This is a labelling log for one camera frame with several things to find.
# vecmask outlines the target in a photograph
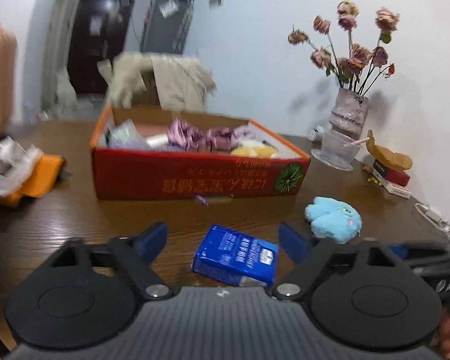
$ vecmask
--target light blue plush toy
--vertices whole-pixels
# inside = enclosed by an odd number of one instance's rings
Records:
[[[350,204],[332,198],[317,197],[305,208],[305,218],[319,238],[330,237],[345,244],[360,235],[362,218]]]

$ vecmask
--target blue tissue pack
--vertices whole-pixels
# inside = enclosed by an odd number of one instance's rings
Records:
[[[192,270],[240,287],[272,287],[278,245],[212,225],[193,258]]]

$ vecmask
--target small red box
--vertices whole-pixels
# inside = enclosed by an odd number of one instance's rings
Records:
[[[107,147],[106,133],[131,119],[168,126],[180,117],[200,130],[248,125],[287,158],[252,158],[202,152],[118,150]],[[99,199],[190,199],[197,195],[232,197],[296,194],[310,157],[253,120],[164,111],[158,107],[105,107],[90,141],[95,193]]]
[[[401,185],[402,187],[406,187],[408,181],[410,180],[410,176],[407,173],[390,169],[379,160],[375,160],[373,167],[385,180],[390,181],[390,183],[395,183]]]

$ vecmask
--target plastic cup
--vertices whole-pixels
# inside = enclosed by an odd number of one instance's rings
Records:
[[[351,145],[354,139],[335,130],[323,132],[322,149],[312,149],[312,155],[335,169],[351,171],[355,156],[359,153],[360,145]]]

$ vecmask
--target purple scrunchie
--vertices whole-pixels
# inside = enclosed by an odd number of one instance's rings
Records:
[[[235,135],[231,128],[216,127],[201,132],[195,126],[182,119],[175,119],[168,129],[168,140],[186,151],[211,152],[232,149],[232,140]]]

